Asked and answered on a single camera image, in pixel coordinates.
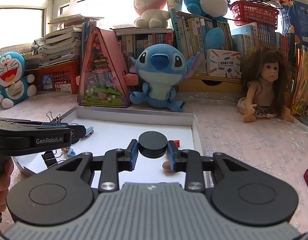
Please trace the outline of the person's left hand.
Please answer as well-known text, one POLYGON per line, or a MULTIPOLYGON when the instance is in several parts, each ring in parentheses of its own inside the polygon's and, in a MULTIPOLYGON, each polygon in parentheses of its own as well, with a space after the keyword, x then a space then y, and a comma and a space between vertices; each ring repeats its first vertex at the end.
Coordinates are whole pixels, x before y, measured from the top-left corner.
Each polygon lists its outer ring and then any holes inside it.
POLYGON ((12 159, 9 158, 5 163, 5 171, 0 175, 0 213, 4 212, 7 208, 6 199, 13 169, 14 163, 12 159))

